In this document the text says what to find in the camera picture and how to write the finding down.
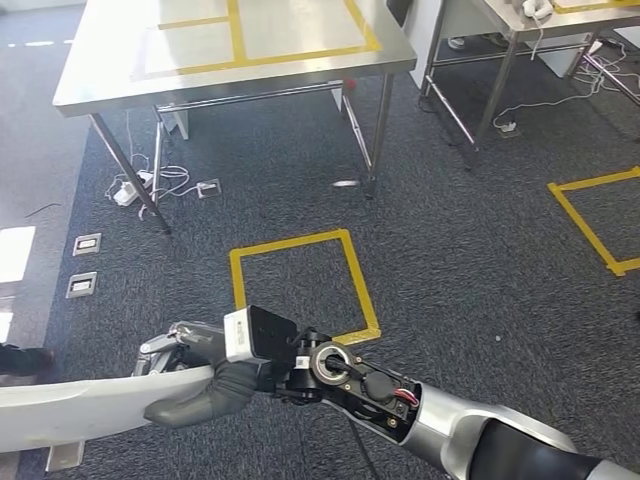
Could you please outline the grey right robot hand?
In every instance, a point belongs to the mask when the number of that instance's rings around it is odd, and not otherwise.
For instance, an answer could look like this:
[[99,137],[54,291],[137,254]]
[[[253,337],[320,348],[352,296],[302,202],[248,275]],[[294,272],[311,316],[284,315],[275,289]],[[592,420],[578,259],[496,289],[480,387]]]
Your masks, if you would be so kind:
[[[202,322],[181,321],[172,324],[165,334],[140,345],[133,374],[145,376],[205,365],[216,367],[225,359],[223,329]],[[208,395],[202,391],[186,400],[154,402],[144,410],[143,417],[156,425],[181,428],[211,420],[213,407]]]

